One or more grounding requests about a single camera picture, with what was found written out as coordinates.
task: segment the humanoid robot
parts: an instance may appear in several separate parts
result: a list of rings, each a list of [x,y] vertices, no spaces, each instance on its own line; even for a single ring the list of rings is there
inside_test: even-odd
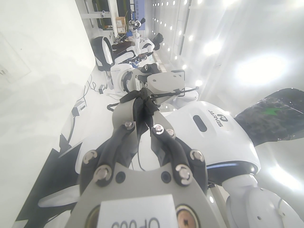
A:
[[[143,79],[138,77],[141,71],[136,72],[134,75],[137,79]],[[252,142],[256,140],[252,129],[256,128],[248,133],[245,131],[249,128],[245,124],[245,116],[256,115],[257,108],[263,123],[265,120],[270,125],[280,123],[288,130],[282,132],[275,124],[279,139],[296,136],[288,129],[288,115],[294,119],[293,130],[303,129],[303,92],[296,89],[277,91],[240,113],[236,119],[203,101],[190,102],[165,118],[157,104],[171,100],[181,91],[172,93],[168,89],[164,93],[164,85],[161,93],[152,93],[158,88],[157,76],[163,74],[146,77],[147,85],[143,82],[132,83],[139,88],[121,98],[113,111],[113,134],[103,144],[91,144],[89,149],[92,150],[86,149],[82,153],[79,149],[85,149],[83,143],[81,147],[73,147],[60,156],[58,160],[61,163],[69,159],[69,166],[59,164],[58,174],[61,174],[57,177],[73,175],[74,182],[61,182],[60,185],[54,185],[58,182],[54,179],[51,179],[51,183],[46,182],[47,193],[42,193],[44,198],[37,200],[40,224],[72,209],[66,228],[101,227],[104,222],[99,212],[102,202],[117,200],[119,206],[124,199],[170,194],[180,228],[216,228],[219,223],[206,199],[208,185],[213,183],[223,186],[230,195],[227,199],[227,216],[231,228],[304,227],[298,214],[284,200],[258,187],[254,175],[259,172],[261,165],[254,146],[261,144],[261,140]],[[166,79],[177,79],[183,88],[183,79],[178,77],[166,75]],[[265,113],[265,109],[269,108],[278,113]],[[248,123],[254,126],[255,123],[251,121],[252,118],[249,118]],[[133,171],[129,169],[131,160],[138,153],[141,135],[149,129],[151,150],[158,158],[158,167],[152,171]],[[263,142],[268,140],[266,135],[258,132],[257,136],[260,135]],[[81,169],[75,172],[78,161]],[[71,191],[75,189],[80,198],[79,195],[71,197]],[[25,211],[19,214],[18,220],[29,219],[30,223],[31,218],[26,214],[28,206],[23,209]],[[132,222],[132,218],[126,217],[127,224]]]
[[[81,197],[66,228],[100,226],[102,201],[164,194],[173,196],[180,228],[219,227],[206,201],[208,183],[221,185],[229,193],[230,227],[304,227],[285,201],[258,187],[254,178],[261,168],[258,156],[233,117],[199,101],[165,118],[156,106],[160,98],[155,100],[145,87],[139,89],[121,98],[115,108],[112,137],[83,157]],[[148,129],[160,168],[130,170],[140,136]]]
[[[116,58],[114,58],[110,41],[106,37],[96,37],[91,41],[91,46],[96,57],[96,64],[100,71],[111,71],[113,65],[131,63],[138,60],[139,55],[153,51],[154,43],[149,39],[141,39],[138,33],[138,28],[144,22],[144,18],[141,21],[131,20],[128,22],[128,28],[133,35],[134,46],[128,47],[125,51],[119,53]]]

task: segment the screw head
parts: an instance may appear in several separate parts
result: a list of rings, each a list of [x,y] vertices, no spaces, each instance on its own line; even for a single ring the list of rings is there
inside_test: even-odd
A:
[[[200,160],[201,162],[204,161],[204,156],[203,154],[196,149],[193,149],[192,151],[190,151],[190,157],[192,160]]]
[[[111,177],[111,174],[112,174],[111,167],[106,164],[103,164],[99,166],[94,172],[93,181],[97,182],[98,180],[103,180],[103,179],[108,181]]]
[[[181,178],[181,184],[189,185],[192,182],[193,175],[188,166],[184,164],[178,164],[175,170],[178,171],[178,174]]]
[[[153,128],[155,128],[156,134],[158,134],[158,135],[160,135],[164,132],[164,128],[160,124],[154,125]]]
[[[90,150],[83,156],[82,161],[84,164],[88,164],[93,158],[97,158],[97,152],[95,150]]]
[[[186,168],[182,168],[179,171],[179,175],[182,179],[188,180],[190,178],[190,173],[188,172],[188,170]]]
[[[166,129],[166,131],[168,132],[168,134],[172,137],[172,138],[175,138],[175,133],[174,133],[174,130],[172,129]]]
[[[132,126],[133,126],[133,123],[132,123],[131,121],[126,121],[126,122],[125,122],[125,127],[126,127],[127,129],[131,129]]]

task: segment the white robotic arm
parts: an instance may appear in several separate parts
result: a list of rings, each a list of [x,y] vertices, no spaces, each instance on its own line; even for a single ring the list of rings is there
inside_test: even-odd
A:
[[[253,175],[240,175],[223,182],[230,194],[226,202],[231,228],[303,228],[299,215],[277,194],[259,188]]]
[[[141,26],[140,21],[129,21],[128,27],[133,34],[132,40],[134,41],[134,46],[130,46],[126,51],[115,59],[115,64],[120,64],[127,59],[134,59],[140,54],[152,52],[154,49],[154,44],[149,39],[141,39],[138,33],[138,28]]]

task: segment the white robot body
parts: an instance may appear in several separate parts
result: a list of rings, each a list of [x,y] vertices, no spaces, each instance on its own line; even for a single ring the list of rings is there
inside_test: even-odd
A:
[[[240,175],[223,182],[230,228],[303,228],[292,207],[277,194],[259,188],[253,175]]]
[[[102,39],[102,49],[104,51],[104,57],[105,57],[106,62],[108,64],[112,64],[113,60],[112,60],[112,56],[111,56],[111,51],[104,38]]]
[[[198,121],[200,118],[205,125],[201,130],[193,117]],[[233,117],[219,107],[203,101],[190,102],[166,118],[176,137],[203,153],[207,168],[218,163],[222,167],[225,163],[234,166],[231,162],[244,161],[254,165],[252,173],[260,170],[260,161],[250,138]]]
[[[171,102],[176,109],[180,109],[181,107],[186,106],[189,102],[197,101],[199,98],[199,94],[196,90],[185,93],[182,97],[174,98]]]
[[[131,64],[117,64],[111,67],[111,76],[114,86],[114,91],[117,95],[124,96],[127,91],[123,87],[124,77],[128,71],[134,70]]]

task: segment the white floor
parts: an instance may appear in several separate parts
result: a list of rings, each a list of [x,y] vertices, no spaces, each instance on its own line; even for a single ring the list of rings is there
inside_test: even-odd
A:
[[[75,0],[80,13],[87,13],[84,0]],[[93,5],[91,0],[87,0],[89,4],[89,9],[93,11]],[[88,34],[88,38],[92,39],[98,36],[107,37],[111,43],[113,43],[113,37],[110,38],[112,31],[103,31],[98,28],[96,19],[92,19],[94,27],[91,26],[89,19],[82,20]],[[146,61],[142,62],[140,65],[143,66],[146,63],[154,62],[152,58],[148,58]],[[97,67],[91,73],[92,82],[96,83],[96,89],[100,85],[106,85],[106,73],[100,72]],[[89,89],[87,95],[85,96],[87,102],[87,108],[82,112],[82,114],[76,117],[75,128],[70,141],[71,146],[75,146],[82,142],[80,156],[82,157],[87,151],[91,149],[96,149],[104,141],[111,137],[113,126],[112,126],[112,112],[107,110],[107,105],[119,102],[119,96],[117,96],[113,90],[106,89],[104,94],[100,95],[98,92]],[[64,128],[62,129],[62,134],[68,138],[71,127],[73,123],[73,116],[70,114],[67,119]],[[141,166],[145,170],[152,170],[156,168],[158,164],[157,157],[151,151],[150,148],[150,136],[145,133],[142,137],[140,143],[140,154],[144,154],[144,159],[141,159]],[[133,159],[133,167],[135,170],[141,170],[138,164],[138,157],[135,156]],[[80,164],[76,166],[76,171],[80,172]]]

